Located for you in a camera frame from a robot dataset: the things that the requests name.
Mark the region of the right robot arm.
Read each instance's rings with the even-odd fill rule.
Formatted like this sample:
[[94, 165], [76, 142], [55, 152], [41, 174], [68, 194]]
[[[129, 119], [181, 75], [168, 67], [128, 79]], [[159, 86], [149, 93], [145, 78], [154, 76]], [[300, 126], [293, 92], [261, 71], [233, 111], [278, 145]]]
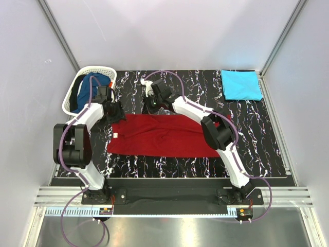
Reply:
[[200, 105], [190, 99], [174, 94], [163, 80], [142, 80], [144, 87], [143, 110], [154, 114], [160, 108], [188, 117], [202, 127], [206, 144], [215, 150], [229, 173], [232, 189], [222, 193], [226, 203], [242, 203], [253, 192], [249, 174], [237, 153], [237, 131], [232, 122], [219, 110]]

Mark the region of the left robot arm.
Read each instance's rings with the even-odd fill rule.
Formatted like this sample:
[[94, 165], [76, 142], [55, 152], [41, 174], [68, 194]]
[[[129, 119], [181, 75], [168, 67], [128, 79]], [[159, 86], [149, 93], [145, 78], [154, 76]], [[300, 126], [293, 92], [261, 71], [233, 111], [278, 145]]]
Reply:
[[72, 120], [54, 126], [53, 160], [74, 173], [90, 193], [108, 197], [109, 185], [92, 163], [89, 136], [92, 127], [102, 119], [110, 125], [126, 120], [122, 104], [109, 86], [98, 87], [96, 96]]

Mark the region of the red t shirt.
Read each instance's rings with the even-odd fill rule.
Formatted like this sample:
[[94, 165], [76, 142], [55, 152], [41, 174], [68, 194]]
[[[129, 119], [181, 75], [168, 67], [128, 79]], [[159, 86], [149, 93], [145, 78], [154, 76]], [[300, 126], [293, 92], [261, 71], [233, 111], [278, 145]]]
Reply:
[[127, 115], [112, 125], [107, 152], [174, 158], [218, 157], [204, 139], [202, 127], [182, 115]]

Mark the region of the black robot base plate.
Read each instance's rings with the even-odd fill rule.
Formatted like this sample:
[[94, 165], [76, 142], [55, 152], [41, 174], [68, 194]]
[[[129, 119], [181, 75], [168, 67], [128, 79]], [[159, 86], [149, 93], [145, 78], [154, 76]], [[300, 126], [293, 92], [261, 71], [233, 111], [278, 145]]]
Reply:
[[260, 189], [248, 184], [237, 189], [228, 178], [188, 179], [123, 179], [111, 178], [107, 194], [103, 199], [92, 192], [82, 196], [83, 204], [105, 204], [114, 202], [124, 205], [133, 202], [207, 202], [219, 205], [263, 205]]

